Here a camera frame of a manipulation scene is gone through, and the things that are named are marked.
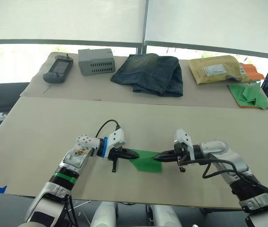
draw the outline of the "gray electronic device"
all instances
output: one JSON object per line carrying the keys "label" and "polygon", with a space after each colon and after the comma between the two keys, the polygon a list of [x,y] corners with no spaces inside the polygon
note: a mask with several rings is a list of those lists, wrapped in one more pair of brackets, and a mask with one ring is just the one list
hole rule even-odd
{"label": "gray electronic device", "polygon": [[115,60],[112,50],[78,50],[78,65],[83,76],[115,72]]}

